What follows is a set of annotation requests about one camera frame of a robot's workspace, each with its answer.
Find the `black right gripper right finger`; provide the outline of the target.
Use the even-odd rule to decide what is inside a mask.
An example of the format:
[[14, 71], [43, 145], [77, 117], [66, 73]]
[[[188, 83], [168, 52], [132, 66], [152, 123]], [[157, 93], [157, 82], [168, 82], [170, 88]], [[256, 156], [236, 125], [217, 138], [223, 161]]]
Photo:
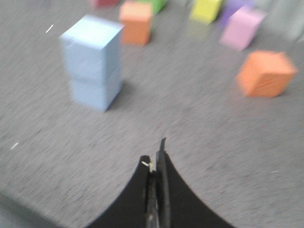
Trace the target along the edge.
[[191, 190], [174, 167], [161, 139], [156, 153], [156, 197], [161, 228], [232, 228]]

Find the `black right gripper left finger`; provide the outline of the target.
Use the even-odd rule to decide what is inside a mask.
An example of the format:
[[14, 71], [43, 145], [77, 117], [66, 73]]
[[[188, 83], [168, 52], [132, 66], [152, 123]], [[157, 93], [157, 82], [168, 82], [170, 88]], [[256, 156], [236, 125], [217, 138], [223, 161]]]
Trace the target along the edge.
[[131, 179], [116, 200], [88, 228], [157, 228], [155, 172], [141, 156]]

